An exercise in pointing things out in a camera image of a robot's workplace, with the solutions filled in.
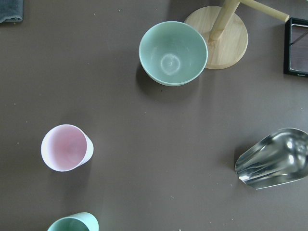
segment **pink cup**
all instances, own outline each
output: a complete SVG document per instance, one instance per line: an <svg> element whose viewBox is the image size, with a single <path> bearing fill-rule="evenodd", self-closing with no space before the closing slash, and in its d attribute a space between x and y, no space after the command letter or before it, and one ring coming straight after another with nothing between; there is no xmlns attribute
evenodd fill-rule
<svg viewBox="0 0 308 231"><path fill-rule="evenodd" d="M51 129L41 145L45 164L59 172L70 171L86 163L92 157L93 151L93 143L87 135L70 124Z"/></svg>

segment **bowl rim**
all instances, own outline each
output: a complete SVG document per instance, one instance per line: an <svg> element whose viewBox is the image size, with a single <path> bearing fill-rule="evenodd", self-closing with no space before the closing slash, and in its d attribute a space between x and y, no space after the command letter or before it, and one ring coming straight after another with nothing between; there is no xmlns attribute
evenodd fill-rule
<svg viewBox="0 0 308 231"><path fill-rule="evenodd" d="M141 58L141 44L143 43L144 41L144 37L146 36L146 34L154 29L155 27L158 27L158 26L161 26L162 24L172 24L172 23L176 23L176 24L180 24L180 25L183 25L183 26L186 26L188 28L190 28L192 31L196 32L196 34L198 34L200 36L200 38L202 39L204 45L205 45L205 51L206 51L206 56L205 56L205 63L203 65L203 67L201 68L201 70L192 78L186 80L186 81L183 81L183 82L178 82L178 83L170 83L170 82L165 82L165 81L162 81L156 77L154 77L148 70L146 70L146 68L144 67L144 63L142 61L142 58ZM160 22L154 26L152 26L151 28L149 28L145 33L144 35L142 36L141 38L141 41L140 41L140 44L139 44L139 60L140 60L140 63L144 69L144 71L149 75L149 77L151 77L153 80L155 80L156 82L160 83L160 84L163 84L165 86L180 86L180 85L184 85L186 83L189 83L191 81L193 81L195 78L197 78L202 72L203 70L205 69L205 66L206 66L206 63L207 63L207 60L208 60L208 48L207 48L207 44L206 44L206 41L204 39L204 37L201 35L201 33L196 30L194 27L192 27L191 25L187 24L187 23L183 23L183 22L179 22L179 21L164 21L164 22Z"/></svg>

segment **cloth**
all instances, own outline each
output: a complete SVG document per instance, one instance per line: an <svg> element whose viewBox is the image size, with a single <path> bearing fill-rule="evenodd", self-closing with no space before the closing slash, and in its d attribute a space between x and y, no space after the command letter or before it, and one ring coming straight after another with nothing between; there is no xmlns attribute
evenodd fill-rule
<svg viewBox="0 0 308 231"><path fill-rule="evenodd" d="M24 0L0 0L0 23L21 22L24 16Z"/></svg>

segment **silver scoop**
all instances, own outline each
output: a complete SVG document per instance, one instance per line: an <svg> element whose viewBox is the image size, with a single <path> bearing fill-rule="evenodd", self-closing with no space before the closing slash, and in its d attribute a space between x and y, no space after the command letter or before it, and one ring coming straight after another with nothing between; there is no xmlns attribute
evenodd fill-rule
<svg viewBox="0 0 308 231"><path fill-rule="evenodd" d="M300 180L308 175L308 134L283 128L242 154L235 171L245 184L263 189Z"/></svg>

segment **round wooden base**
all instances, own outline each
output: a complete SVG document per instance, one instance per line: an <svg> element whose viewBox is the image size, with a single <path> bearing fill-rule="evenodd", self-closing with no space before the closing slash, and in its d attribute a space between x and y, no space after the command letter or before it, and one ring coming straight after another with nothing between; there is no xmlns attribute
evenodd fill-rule
<svg viewBox="0 0 308 231"><path fill-rule="evenodd" d="M203 7L193 12L185 20L185 23L198 30L206 40L208 48L206 68L208 69L224 69L236 64L245 54L248 44L247 29L236 14L231 17L220 39L209 41L211 29L220 9L219 6Z"/></svg>

